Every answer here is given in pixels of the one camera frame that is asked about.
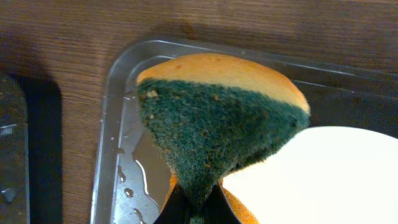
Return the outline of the yellow green scrub sponge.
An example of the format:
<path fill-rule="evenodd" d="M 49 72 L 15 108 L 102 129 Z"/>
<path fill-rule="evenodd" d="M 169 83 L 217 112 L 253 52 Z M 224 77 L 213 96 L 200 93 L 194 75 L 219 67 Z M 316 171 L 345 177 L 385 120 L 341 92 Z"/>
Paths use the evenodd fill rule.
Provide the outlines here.
<path fill-rule="evenodd" d="M 304 94 L 283 74 L 224 54 L 189 54 L 136 79 L 143 126 L 190 203 L 190 223 L 223 177 L 257 164 L 310 124 Z"/>

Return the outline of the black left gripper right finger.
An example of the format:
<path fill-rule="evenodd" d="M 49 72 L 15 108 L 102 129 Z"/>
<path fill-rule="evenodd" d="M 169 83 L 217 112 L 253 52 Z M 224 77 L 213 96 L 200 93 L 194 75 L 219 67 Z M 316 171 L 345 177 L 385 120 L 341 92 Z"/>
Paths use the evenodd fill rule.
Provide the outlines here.
<path fill-rule="evenodd" d="M 205 224 L 241 224 L 232 211 L 220 184 L 213 186 L 204 204 Z"/>

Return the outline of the cream plate with sauce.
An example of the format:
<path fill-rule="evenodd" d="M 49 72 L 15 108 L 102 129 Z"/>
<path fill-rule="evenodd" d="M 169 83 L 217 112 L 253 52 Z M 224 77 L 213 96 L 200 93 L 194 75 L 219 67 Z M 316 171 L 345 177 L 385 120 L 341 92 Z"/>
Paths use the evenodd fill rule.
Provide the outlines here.
<path fill-rule="evenodd" d="M 358 128 L 308 128 L 223 185 L 261 223 L 397 224 L 397 139 Z"/>

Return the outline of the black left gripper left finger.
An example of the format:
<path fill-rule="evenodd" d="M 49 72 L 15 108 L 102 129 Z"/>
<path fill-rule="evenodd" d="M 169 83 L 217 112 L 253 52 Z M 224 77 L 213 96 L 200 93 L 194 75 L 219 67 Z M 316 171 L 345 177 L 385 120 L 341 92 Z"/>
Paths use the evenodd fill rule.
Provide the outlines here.
<path fill-rule="evenodd" d="M 154 224 L 189 224 L 190 203 L 178 184 L 173 188 L 163 210 Z"/>

